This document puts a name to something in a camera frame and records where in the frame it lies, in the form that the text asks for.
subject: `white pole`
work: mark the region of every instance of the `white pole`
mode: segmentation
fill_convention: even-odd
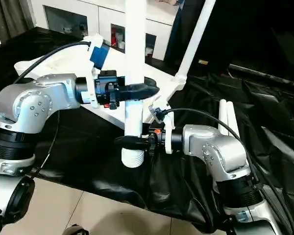
[[[201,10],[199,19],[186,49],[182,63],[174,78],[174,80],[179,82],[180,84],[178,90],[183,89],[186,83],[188,70],[191,67],[192,61],[194,59],[201,37],[205,31],[212,9],[214,8],[215,2],[216,0],[206,0]]]
[[[144,83],[147,0],[125,1],[125,84]],[[125,102],[125,136],[142,135],[143,101]],[[122,149],[122,162],[134,168],[144,161],[141,150]]]
[[[225,99],[220,100],[220,103],[219,103],[219,120],[224,122],[226,125],[228,124],[228,121],[227,121],[227,105],[226,105],[226,100]],[[228,130],[224,126],[221,126],[220,124],[218,124],[218,129],[219,129],[221,134],[223,134],[225,136],[229,135]]]
[[[227,110],[227,125],[240,137],[239,127],[237,126],[236,115],[233,103],[228,101],[226,103],[226,110]]]

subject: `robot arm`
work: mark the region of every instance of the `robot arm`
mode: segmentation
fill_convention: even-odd
[[[117,138],[116,144],[146,149],[150,155],[156,148],[165,146],[166,153],[179,150],[200,158],[213,177],[214,190],[220,195],[228,216],[228,234],[282,235],[270,206],[260,194],[261,185],[254,182],[245,149],[236,138],[222,135],[211,126],[185,125],[182,130],[174,129],[172,122],[164,120],[168,116],[160,114],[163,108],[149,109],[158,123],[149,128],[148,139],[125,136]]]
[[[126,86],[115,70],[101,71],[91,84],[75,74],[50,74],[4,88],[0,92],[0,231],[27,212],[35,184],[25,174],[35,161],[38,134],[54,112],[94,101],[117,109],[120,101],[145,99],[158,91],[150,78]]]

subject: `white bracket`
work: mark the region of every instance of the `white bracket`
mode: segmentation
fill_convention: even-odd
[[[163,111],[163,110],[168,110],[170,109],[171,106],[168,104],[168,102],[163,99],[161,96],[156,98],[155,101],[153,102],[152,105],[149,106],[149,110],[151,114],[154,116],[155,120],[158,123],[164,123],[165,124],[165,130],[166,130],[166,139],[165,139],[165,149],[167,154],[172,154],[172,130],[175,129],[174,125],[174,113],[170,112],[168,113],[163,121],[159,120],[156,117],[156,113]]]
[[[95,47],[100,48],[103,43],[103,37],[99,34],[96,34],[95,36],[86,36],[84,37],[84,41],[90,42],[90,46],[88,49],[88,55],[89,60],[92,57],[93,51]],[[90,63],[92,65],[91,68],[89,68],[89,71],[87,72],[86,76],[86,83],[87,83],[87,92],[82,93],[82,98],[89,100],[93,108],[99,108],[100,105],[98,104],[97,97],[96,97],[96,91],[95,91],[95,83],[94,80],[98,78],[98,73],[96,70],[94,70],[94,63]]]

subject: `white pvc pipe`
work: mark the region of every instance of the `white pvc pipe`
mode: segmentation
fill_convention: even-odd
[[[227,125],[238,135],[240,136],[239,128],[237,126],[234,106],[231,101],[228,101],[226,103],[226,109],[227,109]]]
[[[225,99],[220,100],[220,103],[219,103],[219,120],[224,122],[226,125],[228,124],[228,121],[227,121],[227,105],[226,105],[226,100]],[[223,134],[225,136],[229,135],[228,130],[225,127],[221,126],[220,124],[218,124],[218,129],[219,129],[221,134]]]
[[[186,83],[188,70],[191,67],[192,61],[194,59],[201,37],[205,31],[212,9],[214,8],[215,2],[216,0],[206,0],[201,10],[199,19],[186,49],[182,63],[177,74],[175,75],[174,80],[178,81],[181,84],[180,89],[182,89]]]
[[[144,83],[147,0],[125,1],[125,84]],[[143,101],[125,102],[124,135],[142,135]],[[141,150],[122,149],[122,162],[134,168],[144,161]]]

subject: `black cloth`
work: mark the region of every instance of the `black cloth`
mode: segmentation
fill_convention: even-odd
[[[35,28],[1,45],[0,89],[17,78],[16,62],[34,59],[75,40]],[[148,63],[176,72],[153,59]],[[243,142],[268,171],[294,216],[294,87],[264,78],[200,75],[194,70],[185,88],[170,99],[170,105],[205,110],[217,117],[222,98],[234,102]],[[176,113],[175,125],[184,124],[216,127],[207,118]],[[55,129],[56,115],[40,134],[36,166],[46,157]],[[221,227],[218,198],[201,160],[182,153],[161,153],[146,156],[140,167],[130,169],[123,166],[121,150],[113,145],[114,138],[122,135],[123,130],[84,108],[61,111],[59,136],[41,177],[190,221],[202,232]]]

